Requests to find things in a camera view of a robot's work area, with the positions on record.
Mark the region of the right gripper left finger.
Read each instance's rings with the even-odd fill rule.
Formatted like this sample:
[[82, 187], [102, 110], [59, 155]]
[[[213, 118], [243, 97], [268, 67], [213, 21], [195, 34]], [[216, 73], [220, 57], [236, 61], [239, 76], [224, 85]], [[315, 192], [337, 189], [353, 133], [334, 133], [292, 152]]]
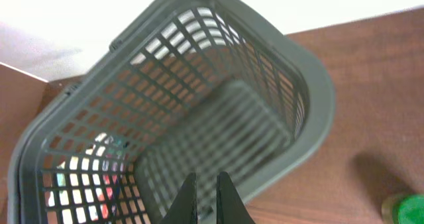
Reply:
[[196, 173], [184, 180], [176, 198], [160, 224], [197, 224]]

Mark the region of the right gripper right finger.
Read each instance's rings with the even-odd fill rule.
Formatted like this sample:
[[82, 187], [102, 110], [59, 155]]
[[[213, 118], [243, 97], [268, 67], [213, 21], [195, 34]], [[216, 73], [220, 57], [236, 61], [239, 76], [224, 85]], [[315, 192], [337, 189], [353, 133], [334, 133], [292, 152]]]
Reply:
[[217, 176], [217, 223], [255, 224], [227, 172]]

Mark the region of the white tissue multipack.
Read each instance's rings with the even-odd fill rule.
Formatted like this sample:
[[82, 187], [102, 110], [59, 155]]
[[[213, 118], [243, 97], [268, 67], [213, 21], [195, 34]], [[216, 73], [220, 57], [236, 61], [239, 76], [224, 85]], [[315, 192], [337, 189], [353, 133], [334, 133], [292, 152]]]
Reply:
[[47, 154], [44, 206], [49, 223], [124, 223], [137, 201], [127, 148], [130, 142], [99, 133], [89, 142], [63, 139], [63, 154]]

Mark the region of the grey plastic basket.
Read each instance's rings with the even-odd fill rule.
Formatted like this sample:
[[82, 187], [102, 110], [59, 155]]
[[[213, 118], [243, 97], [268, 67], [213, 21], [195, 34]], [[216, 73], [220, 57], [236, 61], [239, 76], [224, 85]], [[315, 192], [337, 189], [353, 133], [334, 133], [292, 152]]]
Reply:
[[124, 223], [160, 222], [192, 172], [198, 219], [214, 223], [220, 172], [248, 202], [308, 159], [334, 116], [324, 65], [242, 1], [155, 0], [21, 135], [7, 221], [49, 223], [46, 155], [108, 133], [130, 142]]

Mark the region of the green-lid spice jar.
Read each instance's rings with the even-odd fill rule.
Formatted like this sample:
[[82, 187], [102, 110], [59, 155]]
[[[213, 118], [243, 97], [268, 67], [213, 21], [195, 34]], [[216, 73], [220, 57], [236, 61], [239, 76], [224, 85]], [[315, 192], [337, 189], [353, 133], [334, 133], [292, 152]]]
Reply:
[[423, 194], [398, 194], [382, 203], [385, 224], [423, 224]]

